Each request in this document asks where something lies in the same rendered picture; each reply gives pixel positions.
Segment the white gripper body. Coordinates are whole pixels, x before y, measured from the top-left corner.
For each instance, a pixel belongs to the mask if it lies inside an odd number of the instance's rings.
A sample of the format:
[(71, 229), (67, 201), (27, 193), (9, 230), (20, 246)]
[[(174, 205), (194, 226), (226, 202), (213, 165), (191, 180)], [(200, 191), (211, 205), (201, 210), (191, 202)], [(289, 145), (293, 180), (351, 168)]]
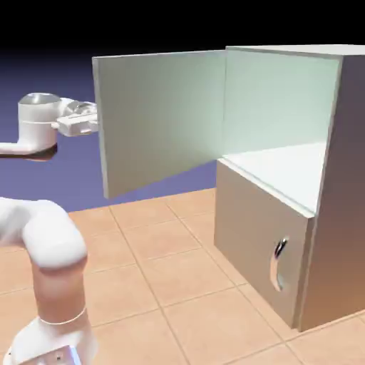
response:
[(98, 132), (96, 113), (73, 114), (56, 120), (58, 132), (66, 137), (76, 137)]

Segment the white cabinet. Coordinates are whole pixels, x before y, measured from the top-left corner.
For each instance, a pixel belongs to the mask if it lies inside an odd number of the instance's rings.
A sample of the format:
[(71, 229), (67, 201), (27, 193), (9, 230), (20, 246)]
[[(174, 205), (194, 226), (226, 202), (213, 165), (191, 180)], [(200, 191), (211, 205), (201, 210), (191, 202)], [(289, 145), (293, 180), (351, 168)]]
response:
[(365, 46), (230, 46), (220, 159), (314, 215), (299, 331), (365, 310)]

